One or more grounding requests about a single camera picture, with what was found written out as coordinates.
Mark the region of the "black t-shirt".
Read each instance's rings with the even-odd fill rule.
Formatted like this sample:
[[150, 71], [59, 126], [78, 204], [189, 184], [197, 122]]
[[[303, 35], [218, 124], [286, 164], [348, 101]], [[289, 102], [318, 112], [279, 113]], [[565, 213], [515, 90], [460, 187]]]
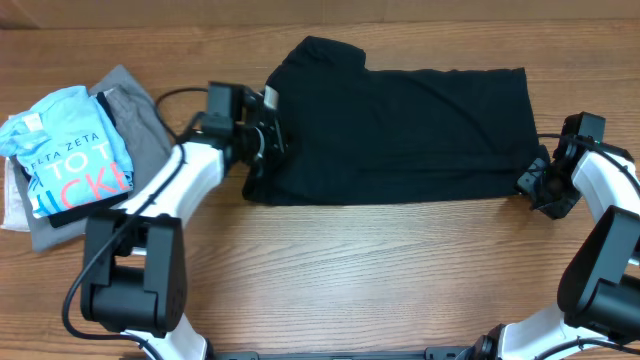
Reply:
[[545, 156], [521, 68], [372, 71], [365, 52], [318, 37], [273, 71], [288, 149], [246, 200], [373, 205], [510, 196]]

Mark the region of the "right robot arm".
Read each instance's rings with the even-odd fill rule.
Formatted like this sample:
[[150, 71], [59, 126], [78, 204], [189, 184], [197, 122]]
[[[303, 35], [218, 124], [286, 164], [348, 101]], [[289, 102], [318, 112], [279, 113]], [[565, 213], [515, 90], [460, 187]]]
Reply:
[[635, 354], [639, 281], [639, 181], [623, 148], [604, 143], [606, 121], [581, 112], [564, 121], [550, 159], [517, 180], [533, 209], [558, 220], [584, 200], [595, 226], [564, 271], [555, 304], [499, 325], [460, 353], [462, 359], [565, 359], [601, 347]]

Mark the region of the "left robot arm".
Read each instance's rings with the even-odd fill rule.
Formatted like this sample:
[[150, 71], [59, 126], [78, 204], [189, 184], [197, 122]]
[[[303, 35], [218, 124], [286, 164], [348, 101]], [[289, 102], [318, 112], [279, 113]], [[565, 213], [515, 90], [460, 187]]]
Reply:
[[210, 342], [190, 324], [183, 229], [204, 198], [238, 162], [253, 177], [267, 175], [283, 158], [286, 140], [278, 92], [212, 82], [207, 105], [186, 129], [162, 169], [115, 209], [86, 223], [83, 269], [62, 308], [67, 331], [73, 297], [85, 320], [100, 324], [102, 340], [136, 343], [149, 359], [211, 359]]

